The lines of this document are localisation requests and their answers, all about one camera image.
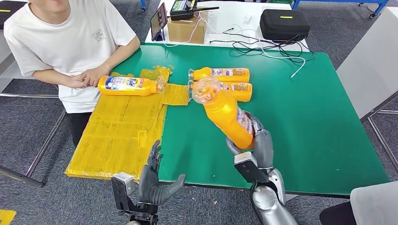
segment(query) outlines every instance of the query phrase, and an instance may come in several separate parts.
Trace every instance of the orange detergent bottle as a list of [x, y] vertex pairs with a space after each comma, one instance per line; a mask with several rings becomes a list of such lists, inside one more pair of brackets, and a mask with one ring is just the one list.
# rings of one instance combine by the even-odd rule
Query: orange detergent bottle
[[219, 81], [225, 82], [249, 82], [250, 72], [247, 68], [209, 68], [190, 70], [189, 76], [198, 81], [207, 76], [214, 76]]
[[220, 87], [229, 91], [238, 102], [248, 102], [252, 98], [253, 87], [251, 83], [220, 82]]
[[207, 117], [240, 149], [253, 147], [253, 123], [242, 111], [237, 100], [220, 82], [206, 77], [195, 83], [192, 98], [203, 104]]
[[163, 94], [165, 82], [159, 78], [152, 81], [146, 78], [103, 76], [98, 82], [98, 89], [104, 95], [140, 95]]

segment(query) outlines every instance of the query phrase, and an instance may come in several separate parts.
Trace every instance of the robotic hand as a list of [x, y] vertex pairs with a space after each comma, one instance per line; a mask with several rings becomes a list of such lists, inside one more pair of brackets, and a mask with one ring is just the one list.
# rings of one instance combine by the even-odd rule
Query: robotic hand
[[164, 204], [173, 194], [184, 186], [185, 174], [178, 176], [176, 182], [169, 185], [159, 183], [159, 164], [162, 154], [157, 140], [149, 153], [147, 164], [144, 165], [138, 186], [138, 202], [134, 204], [128, 197], [134, 190], [134, 177], [121, 172], [111, 178], [116, 207], [120, 214], [128, 213], [128, 225], [156, 225], [158, 206]]
[[163, 157], [162, 154], [159, 155], [159, 144], [159, 140], [153, 144], [147, 164], [142, 169], [138, 191], [139, 203], [162, 205], [184, 186], [185, 174], [179, 175], [177, 181], [170, 185], [159, 184], [159, 163]]
[[262, 123], [246, 112], [253, 122], [254, 149], [242, 152], [227, 137], [227, 146], [234, 155], [234, 166], [251, 188], [252, 206], [258, 219], [266, 225], [297, 225], [296, 220], [284, 207], [286, 193], [281, 173], [274, 168], [272, 138]]

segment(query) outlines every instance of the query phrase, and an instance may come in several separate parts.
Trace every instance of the green table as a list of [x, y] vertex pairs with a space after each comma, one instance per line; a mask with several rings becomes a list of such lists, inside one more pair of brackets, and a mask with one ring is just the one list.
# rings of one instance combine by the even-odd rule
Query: green table
[[[253, 96], [239, 106], [271, 132], [274, 164], [287, 192], [349, 195], [353, 188], [389, 182], [327, 54], [317, 53], [291, 79], [300, 64], [288, 60], [239, 55], [225, 47], [151, 44], [114, 71], [138, 75], [155, 65], [174, 67], [169, 82], [176, 84], [187, 84], [190, 68], [249, 68]], [[194, 101], [168, 107], [162, 151], [160, 180], [185, 173], [186, 182], [194, 185], [251, 185], [235, 170], [225, 135]]]

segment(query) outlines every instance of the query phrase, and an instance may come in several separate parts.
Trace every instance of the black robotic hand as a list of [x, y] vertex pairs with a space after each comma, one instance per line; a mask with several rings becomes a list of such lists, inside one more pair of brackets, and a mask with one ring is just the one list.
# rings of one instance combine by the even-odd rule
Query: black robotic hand
[[163, 157], [162, 154], [159, 154], [161, 149], [159, 144], [159, 140], [153, 144], [147, 164], [142, 169], [138, 191], [138, 201], [141, 203], [162, 205], [185, 183], [185, 174], [178, 176], [177, 181], [172, 184], [161, 185], [159, 183], [159, 163]]

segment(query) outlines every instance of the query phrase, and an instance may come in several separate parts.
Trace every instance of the black pants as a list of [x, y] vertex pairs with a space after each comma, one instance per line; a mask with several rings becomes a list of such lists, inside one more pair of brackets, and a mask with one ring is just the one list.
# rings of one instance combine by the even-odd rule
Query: black pants
[[75, 147], [77, 147], [77, 144], [79, 144], [80, 138], [82, 137], [83, 131], [87, 126], [90, 116], [91, 112], [66, 114]]
[[350, 202], [324, 209], [319, 215], [322, 225], [356, 225]]

